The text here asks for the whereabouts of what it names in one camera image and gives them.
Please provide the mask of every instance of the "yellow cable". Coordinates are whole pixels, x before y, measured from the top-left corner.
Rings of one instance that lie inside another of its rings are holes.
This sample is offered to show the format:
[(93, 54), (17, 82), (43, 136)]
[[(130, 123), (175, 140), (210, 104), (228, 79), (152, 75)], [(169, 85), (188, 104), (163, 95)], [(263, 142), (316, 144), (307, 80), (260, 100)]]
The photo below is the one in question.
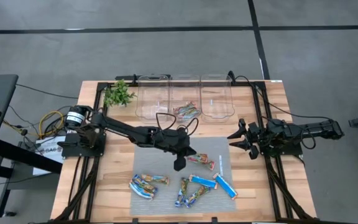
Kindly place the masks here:
[(47, 132), (47, 133), (42, 133), (42, 123), (44, 122), (44, 119), (45, 119), (47, 116), (49, 116), (50, 114), (59, 114), (59, 115), (60, 115), (60, 123), (59, 123), (57, 129), (61, 128), (62, 125), (63, 125), (64, 117), (63, 117), (63, 114), (62, 114), (61, 112), (59, 112), (59, 111), (51, 111), (51, 112), (45, 114), (45, 115), (41, 118), (40, 123), (39, 123), (39, 125), (38, 125), (38, 129), (39, 129), (39, 131), (40, 131), (40, 134), (39, 134), (39, 138), (40, 138), (40, 139), (42, 139), (45, 135), (52, 134), (52, 133), (55, 132), (54, 130), (52, 130), (52, 131), (49, 131), (49, 132)]

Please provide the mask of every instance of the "artificial plant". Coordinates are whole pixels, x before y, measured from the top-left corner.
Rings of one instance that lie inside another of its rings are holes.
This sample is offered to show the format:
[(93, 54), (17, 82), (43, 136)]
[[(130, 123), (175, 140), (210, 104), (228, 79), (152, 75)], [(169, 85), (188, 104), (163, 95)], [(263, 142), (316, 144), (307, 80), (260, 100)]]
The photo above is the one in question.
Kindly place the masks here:
[(132, 99), (134, 96), (136, 96), (135, 93), (128, 94), (128, 85), (124, 82), (124, 80), (119, 80), (114, 84), (114, 86), (106, 90), (104, 104), (106, 106), (127, 106), (127, 104), (131, 102), (130, 99)]

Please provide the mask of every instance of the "concrete floor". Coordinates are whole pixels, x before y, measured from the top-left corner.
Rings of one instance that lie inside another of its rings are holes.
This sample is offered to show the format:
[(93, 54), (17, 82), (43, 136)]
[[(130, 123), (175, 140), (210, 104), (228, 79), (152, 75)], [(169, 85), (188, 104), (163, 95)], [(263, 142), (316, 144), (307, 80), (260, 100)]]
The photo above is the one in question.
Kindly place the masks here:
[[(256, 0), (255, 8), (260, 26), (358, 25), (358, 1)], [(251, 24), (244, 0), (0, 0), (0, 29)], [(270, 77), (283, 80), (291, 111), (329, 116), (346, 134), (339, 141), (319, 139), (316, 149), (304, 150), (318, 216), (358, 223), (358, 130), (347, 124), (358, 117), (358, 30), (263, 31), (262, 40)], [(0, 74), (15, 73), (23, 85), (69, 96), (78, 94), (83, 80), (228, 70), (262, 78), (252, 31), (0, 34)], [(37, 122), (48, 111), (75, 103), (18, 87), (11, 105)], [(6, 119), (22, 124), (11, 110)], [(21, 140), (4, 126), (0, 138), (13, 144)], [(13, 191), (7, 209), (18, 216), (0, 223), (48, 220), (54, 193)]]

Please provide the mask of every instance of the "blue snack bar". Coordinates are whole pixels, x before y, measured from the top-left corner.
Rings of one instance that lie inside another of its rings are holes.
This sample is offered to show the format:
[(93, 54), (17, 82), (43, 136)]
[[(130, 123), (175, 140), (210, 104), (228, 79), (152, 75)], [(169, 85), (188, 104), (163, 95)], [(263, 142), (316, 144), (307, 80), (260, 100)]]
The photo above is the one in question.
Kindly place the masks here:
[(190, 180), (190, 182), (198, 183), (198, 184), (204, 185), (206, 187), (212, 187), (215, 190), (218, 188), (218, 183), (216, 183), (216, 181), (214, 181), (214, 180), (207, 180), (207, 179), (204, 179), (201, 177), (197, 177), (195, 175), (190, 175), (189, 180)]
[(223, 179), (223, 177), (219, 175), (219, 173), (216, 173), (213, 178), (219, 183), (219, 185), (223, 188), (223, 190), (226, 191), (226, 193), (230, 196), (230, 198), (235, 199), (237, 197), (238, 195), (237, 192), (234, 190), (234, 188), (230, 186), (229, 183), (227, 183)]

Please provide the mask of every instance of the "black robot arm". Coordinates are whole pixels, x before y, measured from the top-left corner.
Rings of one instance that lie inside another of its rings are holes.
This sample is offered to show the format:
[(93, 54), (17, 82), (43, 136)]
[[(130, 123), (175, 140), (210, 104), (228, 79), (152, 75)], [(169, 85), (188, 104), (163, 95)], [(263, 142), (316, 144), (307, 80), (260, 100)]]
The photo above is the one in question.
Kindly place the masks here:
[(177, 155), (173, 166), (176, 171), (186, 166), (185, 156), (196, 154), (196, 151), (190, 147), (190, 137), (185, 128), (173, 130), (153, 126), (133, 127), (94, 111), (89, 106), (72, 107), (67, 114), (65, 126), (76, 131), (80, 140), (60, 144), (63, 150), (65, 144), (79, 144), (91, 150), (97, 147), (98, 136), (104, 131), (110, 131), (128, 138), (139, 147), (154, 147)]
[[(277, 154), (302, 154), (300, 143), (306, 138), (322, 137), (325, 139), (340, 139), (344, 133), (337, 121), (327, 120), (318, 123), (297, 125), (279, 119), (269, 119), (266, 129), (262, 130), (256, 123), (250, 123), (246, 129), (244, 119), (239, 120), (239, 130), (227, 137), (228, 139), (241, 138), (244, 140), (230, 143), (241, 149), (250, 149), (250, 158), (256, 159), (259, 151), (269, 156)], [(253, 143), (259, 145), (259, 151)]]

